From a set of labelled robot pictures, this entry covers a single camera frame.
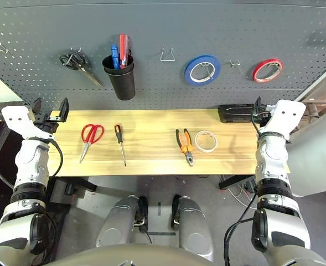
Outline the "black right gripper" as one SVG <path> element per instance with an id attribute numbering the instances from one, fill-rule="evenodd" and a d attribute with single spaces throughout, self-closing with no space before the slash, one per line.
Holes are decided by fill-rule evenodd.
<path id="1" fill-rule="evenodd" d="M 251 121 L 255 127 L 264 127 L 271 118 L 271 114 L 268 111 L 259 112 L 261 105 L 261 97 L 259 96 L 253 105 L 253 111 L 251 113 Z"/>

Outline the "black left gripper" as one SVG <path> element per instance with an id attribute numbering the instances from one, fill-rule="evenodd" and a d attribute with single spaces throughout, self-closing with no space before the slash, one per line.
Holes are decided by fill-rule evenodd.
<path id="1" fill-rule="evenodd" d="M 69 102 L 67 98 L 60 104 L 59 116 L 51 117 L 49 114 L 40 113 L 42 109 L 42 98 L 37 98 L 32 105 L 32 112 L 35 114 L 34 125 L 47 133 L 56 133 L 59 122 L 65 122 L 69 114 Z"/>

